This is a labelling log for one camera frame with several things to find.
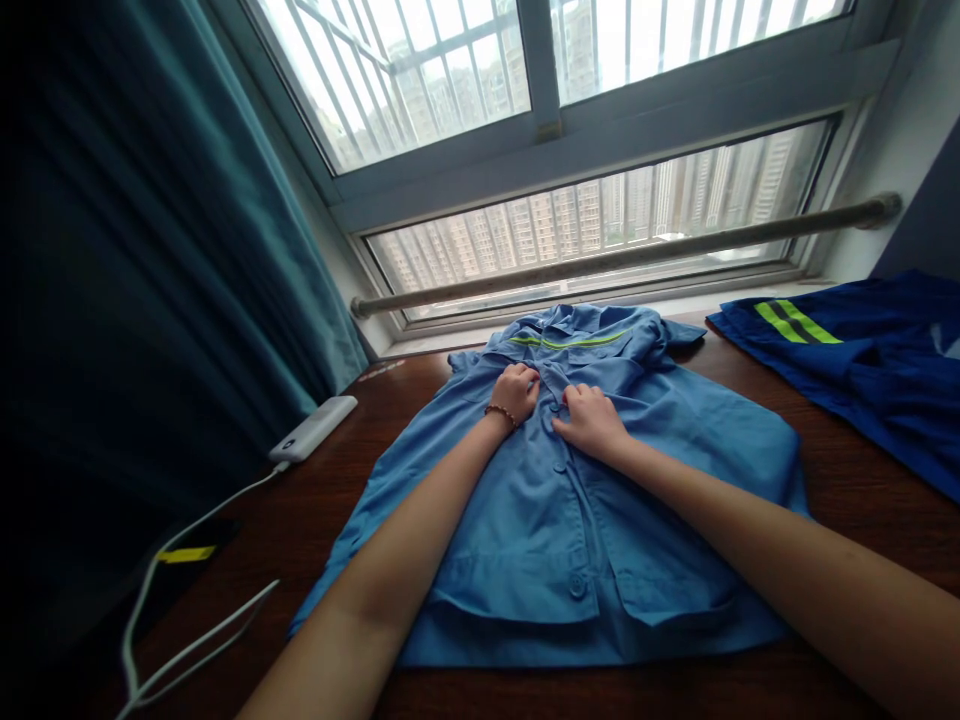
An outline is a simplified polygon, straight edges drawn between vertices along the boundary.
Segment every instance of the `forearm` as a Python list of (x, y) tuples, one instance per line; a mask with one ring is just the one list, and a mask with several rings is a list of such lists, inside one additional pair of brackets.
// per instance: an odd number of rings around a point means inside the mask
[(960, 717), (960, 601), (827, 528), (630, 440), (610, 464), (672, 507), (899, 717)]
[(511, 429), (498, 414), (478, 422), (380, 526), (323, 602), (408, 629), (480, 475)]
[(512, 426), (485, 416), (360, 549), (244, 706), (247, 718), (368, 717), (480, 475)]

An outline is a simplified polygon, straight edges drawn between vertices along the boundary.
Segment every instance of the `wooden desk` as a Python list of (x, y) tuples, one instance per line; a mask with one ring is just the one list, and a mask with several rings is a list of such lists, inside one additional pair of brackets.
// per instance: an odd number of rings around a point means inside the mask
[[(702, 316), (676, 318), (702, 324)], [(410, 358), (346, 392), (359, 407), (302, 466), (224, 513), (240, 535), (137, 647), (146, 677), (279, 578), (247, 635), (142, 718), (232, 718), (284, 645), (290, 618), (323, 570), (377, 458), (446, 382), (446, 353)], [(678, 362), (779, 413), (803, 438), (813, 515), (824, 525), (960, 595), (960, 508), (846, 422), (711, 331)], [(119, 674), (79, 716), (113, 717)], [(405, 670), (383, 717), (884, 717), (805, 642), (736, 655), (615, 669)]]

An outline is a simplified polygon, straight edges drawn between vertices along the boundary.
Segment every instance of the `curtain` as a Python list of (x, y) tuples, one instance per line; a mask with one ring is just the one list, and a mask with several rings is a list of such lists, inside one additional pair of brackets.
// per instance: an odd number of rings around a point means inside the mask
[(40, 592), (129, 572), (367, 364), (202, 6), (77, 6), (6, 138), (5, 404)]

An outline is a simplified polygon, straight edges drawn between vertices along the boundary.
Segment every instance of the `dark blue uniform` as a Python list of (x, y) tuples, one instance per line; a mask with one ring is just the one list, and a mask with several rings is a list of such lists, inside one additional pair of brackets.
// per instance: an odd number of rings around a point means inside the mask
[(908, 272), (738, 300), (709, 319), (960, 502), (960, 284)]

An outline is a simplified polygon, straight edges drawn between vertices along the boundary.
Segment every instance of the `hand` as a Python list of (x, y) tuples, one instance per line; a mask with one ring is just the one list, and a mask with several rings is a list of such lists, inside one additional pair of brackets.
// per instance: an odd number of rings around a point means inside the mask
[(567, 385), (563, 401), (570, 408), (570, 422), (554, 418), (553, 429), (578, 450), (608, 462), (615, 448), (630, 441), (613, 401), (600, 388)]
[(502, 407), (513, 415), (517, 425), (522, 425), (537, 406), (539, 395), (540, 374), (523, 363), (517, 363), (508, 365), (503, 374), (497, 378), (490, 404)]

